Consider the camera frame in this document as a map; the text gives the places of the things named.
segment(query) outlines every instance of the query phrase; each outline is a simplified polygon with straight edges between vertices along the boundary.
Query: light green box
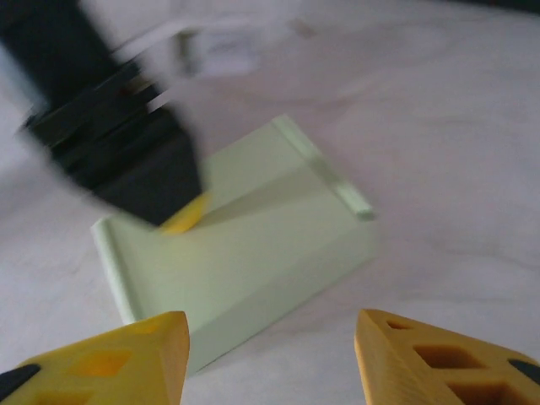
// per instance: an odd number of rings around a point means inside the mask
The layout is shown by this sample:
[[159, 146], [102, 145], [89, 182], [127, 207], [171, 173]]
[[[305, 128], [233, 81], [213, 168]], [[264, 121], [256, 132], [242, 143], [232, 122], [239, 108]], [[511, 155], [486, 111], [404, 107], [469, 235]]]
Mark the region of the light green box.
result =
[[176, 236], [124, 215], [94, 226], [125, 323], [187, 314], [189, 373], [375, 255], [371, 206], [287, 117], [207, 161], [212, 207]]

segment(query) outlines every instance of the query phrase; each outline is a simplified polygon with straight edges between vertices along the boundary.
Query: black object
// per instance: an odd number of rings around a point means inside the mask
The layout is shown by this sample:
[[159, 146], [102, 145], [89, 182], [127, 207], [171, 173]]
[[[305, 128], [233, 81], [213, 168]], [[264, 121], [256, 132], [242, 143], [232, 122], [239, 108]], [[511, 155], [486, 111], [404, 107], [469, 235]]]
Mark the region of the black object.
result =
[[74, 183], [154, 225], [202, 192], [191, 134], [149, 109], [159, 91], [111, 58], [76, 0], [1, 1], [0, 44], [35, 106], [25, 127]]
[[540, 386], [540, 367], [517, 359], [511, 359], [508, 362]]
[[480, 4], [508, 8], [516, 11], [540, 14], [540, 2], [538, 0], [455, 0], [460, 3]]
[[41, 370], [37, 364], [27, 364], [0, 374], [0, 402], [13, 394]]

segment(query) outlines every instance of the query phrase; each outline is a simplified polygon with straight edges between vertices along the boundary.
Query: square hole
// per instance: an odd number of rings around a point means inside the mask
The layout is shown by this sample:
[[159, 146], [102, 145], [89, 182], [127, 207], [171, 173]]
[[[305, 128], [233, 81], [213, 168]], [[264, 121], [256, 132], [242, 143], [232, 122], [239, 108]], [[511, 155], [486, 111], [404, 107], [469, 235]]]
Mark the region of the square hole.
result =
[[456, 346], [424, 345], [414, 350], [433, 369], [482, 369], [484, 365]]
[[412, 329], [411, 327], [396, 321], [386, 321], [386, 324], [388, 324], [388, 326], [392, 329]]
[[84, 405], [90, 397], [91, 392], [43, 392], [35, 405]]
[[112, 377], [131, 357], [128, 350], [107, 350], [84, 356], [69, 369], [69, 374], [90, 377]]
[[533, 405], [514, 388], [504, 384], [448, 384], [465, 405]]

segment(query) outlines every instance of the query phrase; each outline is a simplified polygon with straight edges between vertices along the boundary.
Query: black rubber pad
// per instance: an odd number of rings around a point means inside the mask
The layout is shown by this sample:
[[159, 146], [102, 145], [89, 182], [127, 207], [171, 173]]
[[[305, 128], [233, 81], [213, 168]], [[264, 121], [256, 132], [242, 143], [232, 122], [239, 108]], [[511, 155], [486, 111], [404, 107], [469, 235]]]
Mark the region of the black rubber pad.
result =
[[529, 377], [540, 386], [540, 367], [526, 361], [511, 359], [508, 362], [516, 367], [523, 375]]
[[39, 370], [41, 370], [39, 365], [27, 364], [0, 374], [0, 402], [13, 394], [26, 381], [36, 375]]

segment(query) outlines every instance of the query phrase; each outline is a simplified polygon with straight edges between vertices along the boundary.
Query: yellow object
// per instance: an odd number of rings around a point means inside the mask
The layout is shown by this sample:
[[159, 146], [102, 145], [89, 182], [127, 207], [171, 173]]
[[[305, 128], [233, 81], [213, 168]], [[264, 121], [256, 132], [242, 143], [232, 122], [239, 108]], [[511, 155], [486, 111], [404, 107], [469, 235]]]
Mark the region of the yellow object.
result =
[[201, 194], [178, 211], [178, 213], [167, 219], [160, 228], [166, 234], [178, 234], [190, 230], [201, 220], [204, 213], [206, 213], [209, 200], [210, 198], [207, 192]]
[[540, 403], [540, 386], [508, 361], [533, 359], [388, 312], [360, 312], [355, 348], [369, 405]]
[[41, 370], [2, 405], [178, 405], [189, 332], [169, 312], [42, 354]]

